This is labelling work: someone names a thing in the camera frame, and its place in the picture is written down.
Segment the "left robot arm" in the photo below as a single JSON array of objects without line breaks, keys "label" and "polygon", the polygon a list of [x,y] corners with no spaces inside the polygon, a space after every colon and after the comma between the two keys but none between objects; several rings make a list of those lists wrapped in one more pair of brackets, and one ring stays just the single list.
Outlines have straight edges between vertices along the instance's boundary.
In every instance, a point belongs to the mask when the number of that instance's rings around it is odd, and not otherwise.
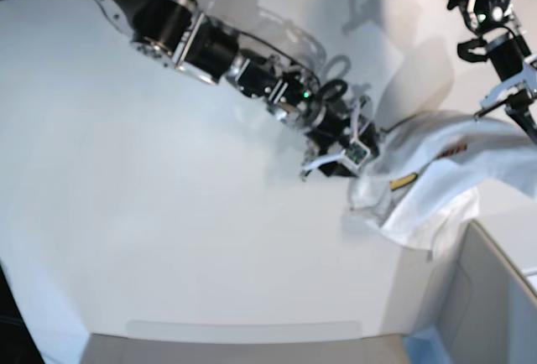
[{"label": "left robot arm", "polygon": [[499,83],[480,102],[476,119],[503,107],[506,114],[536,141],[536,121],[530,107],[536,102],[536,54],[524,39],[512,0],[448,0],[458,9],[474,37],[457,45],[459,58],[469,63],[491,62]]}]

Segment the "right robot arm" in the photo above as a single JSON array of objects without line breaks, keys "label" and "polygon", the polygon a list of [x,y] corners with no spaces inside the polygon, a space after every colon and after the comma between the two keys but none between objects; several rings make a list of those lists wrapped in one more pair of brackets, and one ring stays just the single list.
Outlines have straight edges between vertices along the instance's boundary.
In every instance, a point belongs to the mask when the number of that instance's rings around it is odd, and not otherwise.
[{"label": "right robot arm", "polygon": [[301,133],[306,178],[358,177],[377,158],[379,135],[366,96],[345,100],[342,79],[322,81],[279,47],[205,13],[197,0],[95,0],[140,54],[210,85],[227,81]]}]

